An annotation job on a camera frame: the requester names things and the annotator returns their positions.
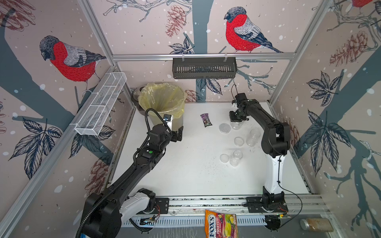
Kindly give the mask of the wide jar patterned lid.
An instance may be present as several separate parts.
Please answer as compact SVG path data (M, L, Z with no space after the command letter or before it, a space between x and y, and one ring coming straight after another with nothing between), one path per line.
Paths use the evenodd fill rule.
M244 122L231 122L230 123L232 129L234 129L234 130L239 130L243 124L244 124Z

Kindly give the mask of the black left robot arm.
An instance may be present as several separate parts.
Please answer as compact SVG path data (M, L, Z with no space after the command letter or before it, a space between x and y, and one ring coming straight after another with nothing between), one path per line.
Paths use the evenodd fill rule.
M159 163L172 141L173 116L161 116L149 108L144 118L153 112L161 123L147 128L147 137L133 155L132 165L102 193L92 193L85 201L77 238L115 238L122 224L140 212L151 212L155 208L155 193L142 188L134 196L131 191Z

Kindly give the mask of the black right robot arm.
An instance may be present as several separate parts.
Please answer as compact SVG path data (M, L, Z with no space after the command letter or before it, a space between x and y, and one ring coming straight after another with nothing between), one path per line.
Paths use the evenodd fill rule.
M245 93L234 96L233 103L237 104L237 110L229 112L231 122L247 121L251 117L263 129L261 147L269 162L265 192L274 195L283 193L283 165L291 146L289 124L275 119L257 100L248 99Z

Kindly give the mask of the clear jar lid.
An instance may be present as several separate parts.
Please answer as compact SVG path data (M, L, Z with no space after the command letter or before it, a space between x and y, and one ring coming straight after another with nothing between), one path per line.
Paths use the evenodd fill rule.
M239 147L241 147L241 146L243 146L244 145L244 139L242 138L242 137L236 137L236 138L234 138L234 144L236 145L236 146L239 146Z
M228 154L221 154L219 157L220 161L224 164L228 163L230 161L230 155Z

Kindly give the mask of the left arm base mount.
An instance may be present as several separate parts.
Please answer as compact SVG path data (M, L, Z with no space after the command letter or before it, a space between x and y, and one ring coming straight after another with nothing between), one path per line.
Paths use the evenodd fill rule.
M156 194L146 188L141 188L132 197L126 199L126 205L122 211L133 215L137 214L167 214L169 198L157 197Z

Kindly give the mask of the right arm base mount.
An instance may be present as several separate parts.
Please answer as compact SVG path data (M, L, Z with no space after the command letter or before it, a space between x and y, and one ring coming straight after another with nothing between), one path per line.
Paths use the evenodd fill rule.
M285 202L285 193L271 193L263 186L263 194L261 196L252 196L246 198L249 213L287 213L288 207Z

